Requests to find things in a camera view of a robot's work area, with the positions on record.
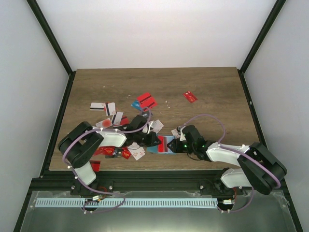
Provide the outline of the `red card magnetic stripe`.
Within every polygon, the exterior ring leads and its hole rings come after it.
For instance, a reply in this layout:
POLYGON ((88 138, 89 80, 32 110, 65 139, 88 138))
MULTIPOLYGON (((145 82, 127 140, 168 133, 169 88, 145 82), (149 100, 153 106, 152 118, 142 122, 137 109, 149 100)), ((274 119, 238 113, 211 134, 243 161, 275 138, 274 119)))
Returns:
POLYGON ((168 152, 168 146, 167 146, 167 138, 166 138, 166 136, 159 136, 158 139, 161 142, 158 145, 158 152, 160 152, 160 153, 167 153, 168 152))

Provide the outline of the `teal card holder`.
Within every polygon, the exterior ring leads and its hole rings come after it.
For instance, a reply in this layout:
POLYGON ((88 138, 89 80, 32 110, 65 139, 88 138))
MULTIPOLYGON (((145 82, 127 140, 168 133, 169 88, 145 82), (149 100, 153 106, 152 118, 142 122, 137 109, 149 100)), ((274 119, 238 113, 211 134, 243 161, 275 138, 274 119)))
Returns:
POLYGON ((174 152, 168 147, 168 143, 174 139, 174 136, 158 136, 160 144, 146 149, 147 152, 157 154, 174 154, 174 152))

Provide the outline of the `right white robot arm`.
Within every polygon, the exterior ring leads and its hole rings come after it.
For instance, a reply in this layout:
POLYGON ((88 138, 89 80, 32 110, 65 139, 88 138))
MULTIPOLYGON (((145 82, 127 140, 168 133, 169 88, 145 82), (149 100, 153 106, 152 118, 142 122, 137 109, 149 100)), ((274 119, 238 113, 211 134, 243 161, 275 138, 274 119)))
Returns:
POLYGON ((167 147, 174 153, 194 154, 198 160, 235 165, 235 169, 225 169, 214 183, 221 195, 235 187, 250 187, 269 195, 281 187, 287 175, 286 167, 262 143, 235 146, 205 140, 194 125, 181 128, 180 137, 167 147))

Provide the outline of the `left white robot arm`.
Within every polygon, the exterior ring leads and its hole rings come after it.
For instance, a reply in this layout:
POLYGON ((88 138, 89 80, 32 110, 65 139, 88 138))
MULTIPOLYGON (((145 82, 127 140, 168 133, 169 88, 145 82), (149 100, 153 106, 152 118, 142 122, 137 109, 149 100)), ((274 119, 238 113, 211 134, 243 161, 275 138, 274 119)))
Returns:
POLYGON ((93 127, 83 121, 59 143, 62 159, 81 183, 87 195, 98 191, 98 182, 90 160, 99 148, 124 148, 136 143, 139 147, 152 147, 162 144, 154 131, 153 122, 142 115, 135 116, 130 123, 109 127, 93 127))

